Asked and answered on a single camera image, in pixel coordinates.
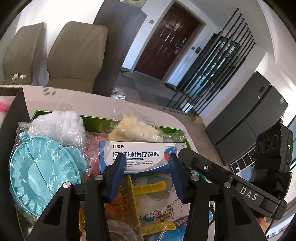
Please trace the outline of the blue white medicine box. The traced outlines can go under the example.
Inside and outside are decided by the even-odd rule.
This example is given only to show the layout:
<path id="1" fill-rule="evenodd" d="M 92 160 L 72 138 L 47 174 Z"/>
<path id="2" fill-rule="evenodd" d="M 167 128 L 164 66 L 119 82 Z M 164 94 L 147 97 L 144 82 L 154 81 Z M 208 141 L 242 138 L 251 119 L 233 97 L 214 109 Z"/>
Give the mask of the blue white medicine box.
<path id="1" fill-rule="evenodd" d="M 186 143 L 146 143 L 146 142 L 99 142 L 99 169 L 112 165 L 118 153 L 126 157 L 125 174 L 138 174 L 167 170 L 169 156 L 178 154 Z"/>

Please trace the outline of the black storage box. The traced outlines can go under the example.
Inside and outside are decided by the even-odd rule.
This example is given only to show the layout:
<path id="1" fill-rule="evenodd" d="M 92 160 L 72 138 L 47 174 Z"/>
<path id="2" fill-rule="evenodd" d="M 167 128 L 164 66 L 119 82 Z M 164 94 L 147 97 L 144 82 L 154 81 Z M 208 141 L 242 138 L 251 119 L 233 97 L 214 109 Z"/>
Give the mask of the black storage box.
<path id="1" fill-rule="evenodd" d="M 15 144 L 18 123 L 30 121 L 23 89 L 21 87 L 1 87 L 1 97 L 9 96 L 13 100 L 1 125 L 1 220 L 5 224 L 18 221 L 10 193 L 9 160 Z"/>

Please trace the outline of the clear tape roll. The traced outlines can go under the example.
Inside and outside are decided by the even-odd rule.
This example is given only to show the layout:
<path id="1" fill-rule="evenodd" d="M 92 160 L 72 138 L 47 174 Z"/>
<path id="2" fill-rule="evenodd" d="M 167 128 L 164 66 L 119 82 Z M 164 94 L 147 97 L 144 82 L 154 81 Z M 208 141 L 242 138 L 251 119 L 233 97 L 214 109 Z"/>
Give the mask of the clear tape roll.
<path id="1" fill-rule="evenodd" d="M 112 241 L 137 241 L 137 233 L 125 222 L 108 219 L 108 229 Z"/>

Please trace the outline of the light blue dumpling mold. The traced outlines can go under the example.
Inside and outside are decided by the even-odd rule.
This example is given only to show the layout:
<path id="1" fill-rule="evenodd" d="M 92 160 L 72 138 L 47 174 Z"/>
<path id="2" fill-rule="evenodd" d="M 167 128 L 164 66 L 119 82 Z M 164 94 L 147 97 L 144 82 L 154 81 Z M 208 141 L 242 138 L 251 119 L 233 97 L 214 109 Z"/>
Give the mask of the light blue dumpling mold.
<path id="1" fill-rule="evenodd" d="M 12 196 L 20 209 L 37 218 L 63 183 L 81 183 L 86 168 L 78 148 L 21 133 L 9 164 Z"/>

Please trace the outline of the dark grey refrigerator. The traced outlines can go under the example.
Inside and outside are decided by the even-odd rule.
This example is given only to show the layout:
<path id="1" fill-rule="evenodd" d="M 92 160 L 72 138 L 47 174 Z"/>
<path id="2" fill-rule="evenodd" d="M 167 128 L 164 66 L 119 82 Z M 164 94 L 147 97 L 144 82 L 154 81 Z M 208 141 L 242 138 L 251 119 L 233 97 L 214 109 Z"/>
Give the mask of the dark grey refrigerator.
<path id="1" fill-rule="evenodd" d="M 257 137 L 278 122 L 287 101 L 259 72 L 205 128 L 225 166 L 246 154 Z"/>

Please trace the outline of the yellow plastic clip hanger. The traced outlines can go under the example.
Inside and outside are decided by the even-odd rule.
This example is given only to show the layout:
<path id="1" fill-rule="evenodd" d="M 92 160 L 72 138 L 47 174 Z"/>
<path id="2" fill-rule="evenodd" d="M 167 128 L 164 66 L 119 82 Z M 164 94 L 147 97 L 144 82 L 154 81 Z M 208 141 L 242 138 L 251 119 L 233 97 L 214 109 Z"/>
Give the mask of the yellow plastic clip hanger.
<path id="1" fill-rule="evenodd" d="M 135 178 L 128 175 L 125 179 L 127 194 L 127 222 L 144 236 L 160 232 L 174 231 L 176 225 L 169 221 L 163 208 L 157 208 L 161 197 L 169 197 L 172 181 L 156 178 L 150 184 L 136 185 Z"/>

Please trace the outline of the white fluffy item in bag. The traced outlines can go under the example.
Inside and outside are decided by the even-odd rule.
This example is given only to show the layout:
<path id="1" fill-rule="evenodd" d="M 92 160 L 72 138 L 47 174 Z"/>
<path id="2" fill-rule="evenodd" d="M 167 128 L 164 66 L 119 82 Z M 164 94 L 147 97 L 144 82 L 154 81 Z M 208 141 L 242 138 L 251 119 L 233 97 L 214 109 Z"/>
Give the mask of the white fluffy item in bag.
<path id="1" fill-rule="evenodd" d="M 55 110 L 32 120 L 28 129 L 31 137 L 43 136 L 69 147 L 81 148 L 85 143 L 83 119 L 74 111 Z"/>

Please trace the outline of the green tray box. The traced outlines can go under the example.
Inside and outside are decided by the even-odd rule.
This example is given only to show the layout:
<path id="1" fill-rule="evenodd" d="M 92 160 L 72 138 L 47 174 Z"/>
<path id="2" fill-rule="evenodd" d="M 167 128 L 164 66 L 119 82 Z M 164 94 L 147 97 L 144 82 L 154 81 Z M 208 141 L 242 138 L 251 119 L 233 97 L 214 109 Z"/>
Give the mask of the green tray box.
<path id="1" fill-rule="evenodd" d="M 50 112 L 36 111 L 34 119 L 38 116 L 49 114 Z M 187 141 L 185 133 L 181 130 L 174 128 L 167 128 L 163 126 L 156 126 L 151 121 L 147 120 L 144 116 L 141 115 L 124 115 L 123 113 L 116 113 L 115 116 L 111 119 L 107 118 L 98 118 L 95 116 L 85 116 L 79 115 L 83 119 L 85 127 L 85 140 L 89 137 L 90 133 L 95 136 L 100 136 L 101 139 L 108 141 L 108 134 L 116 127 L 116 125 L 125 117 L 125 116 L 135 116 L 140 121 L 144 121 L 146 124 L 153 126 L 161 132 L 163 141 L 161 143 L 184 143 Z"/>

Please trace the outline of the cream fluffy item in bag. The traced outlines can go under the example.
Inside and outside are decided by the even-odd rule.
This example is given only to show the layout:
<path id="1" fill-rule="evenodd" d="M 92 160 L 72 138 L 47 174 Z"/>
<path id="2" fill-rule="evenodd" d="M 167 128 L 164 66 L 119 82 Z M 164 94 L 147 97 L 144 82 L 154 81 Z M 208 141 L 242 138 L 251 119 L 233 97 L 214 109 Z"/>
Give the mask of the cream fluffy item in bag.
<path id="1" fill-rule="evenodd" d="M 162 142 L 161 132 L 135 116 L 125 116 L 108 134 L 110 141 Z"/>

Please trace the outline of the black railing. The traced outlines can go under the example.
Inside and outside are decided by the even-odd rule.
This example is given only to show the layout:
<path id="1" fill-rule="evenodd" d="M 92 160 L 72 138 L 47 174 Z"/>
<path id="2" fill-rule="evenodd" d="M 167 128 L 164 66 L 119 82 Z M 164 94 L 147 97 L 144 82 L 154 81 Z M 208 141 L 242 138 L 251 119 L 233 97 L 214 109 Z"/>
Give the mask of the black railing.
<path id="1" fill-rule="evenodd" d="M 185 115 L 200 114 L 231 80 L 255 44 L 243 13 L 236 8 L 191 65 L 166 108 Z"/>

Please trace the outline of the near beige chair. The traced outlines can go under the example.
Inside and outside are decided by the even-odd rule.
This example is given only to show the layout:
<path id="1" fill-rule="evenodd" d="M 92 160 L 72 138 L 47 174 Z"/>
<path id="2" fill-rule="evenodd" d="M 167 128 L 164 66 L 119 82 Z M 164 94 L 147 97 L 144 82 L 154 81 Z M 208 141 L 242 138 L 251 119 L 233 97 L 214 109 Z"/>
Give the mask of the near beige chair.
<path id="1" fill-rule="evenodd" d="M 68 22 L 57 36 L 47 58 L 47 87 L 93 92 L 102 69 L 108 28 Z"/>

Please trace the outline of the beige chair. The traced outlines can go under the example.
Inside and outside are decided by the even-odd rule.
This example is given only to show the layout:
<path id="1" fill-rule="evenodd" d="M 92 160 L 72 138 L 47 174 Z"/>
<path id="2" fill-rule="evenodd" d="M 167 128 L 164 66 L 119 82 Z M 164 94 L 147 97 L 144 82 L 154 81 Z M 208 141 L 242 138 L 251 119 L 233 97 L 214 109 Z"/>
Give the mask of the beige chair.
<path id="1" fill-rule="evenodd" d="M 10 43 L 3 62 L 3 85 L 31 85 L 34 61 L 45 23 L 23 26 Z"/>
<path id="2" fill-rule="evenodd" d="M 47 58 L 47 87 L 93 92 L 102 69 L 108 28 L 68 22 L 57 36 Z"/>

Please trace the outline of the far beige chair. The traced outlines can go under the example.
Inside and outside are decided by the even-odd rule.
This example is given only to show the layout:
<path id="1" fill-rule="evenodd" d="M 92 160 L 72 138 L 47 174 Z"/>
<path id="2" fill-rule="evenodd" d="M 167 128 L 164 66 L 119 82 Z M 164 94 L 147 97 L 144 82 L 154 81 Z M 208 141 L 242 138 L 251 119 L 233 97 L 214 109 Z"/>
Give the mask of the far beige chair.
<path id="1" fill-rule="evenodd" d="M 31 85 L 34 61 L 45 23 L 23 26 L 10 43 L 3 62 L 3 85 Z"/>

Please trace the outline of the dark brown door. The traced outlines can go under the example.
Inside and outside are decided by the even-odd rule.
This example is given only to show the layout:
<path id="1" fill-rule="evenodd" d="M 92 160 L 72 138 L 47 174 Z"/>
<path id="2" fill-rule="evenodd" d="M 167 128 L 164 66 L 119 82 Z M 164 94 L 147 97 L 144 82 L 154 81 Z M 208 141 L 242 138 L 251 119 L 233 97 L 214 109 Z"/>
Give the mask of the dark brown door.
<path id="1" fill-rule="evenodd" d="M 152 34 L 134 70 L 163 80 L 200 24 L 180 4 L 173 4 Z"/>

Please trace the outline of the dark cabinet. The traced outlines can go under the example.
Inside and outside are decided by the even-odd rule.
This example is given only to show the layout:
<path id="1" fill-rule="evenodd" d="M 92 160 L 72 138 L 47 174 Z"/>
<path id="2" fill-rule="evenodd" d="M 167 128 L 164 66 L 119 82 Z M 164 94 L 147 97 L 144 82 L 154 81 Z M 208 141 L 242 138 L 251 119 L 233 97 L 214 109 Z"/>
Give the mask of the dark cabinet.
<path id="1" fill-rule="evenodd" d="M 108 28 L 102 68 L 93 93 L 110 97 L 126 55 L 147 15 L 135 6 L 119 1 L 104 1 L 94 20 Z"/>

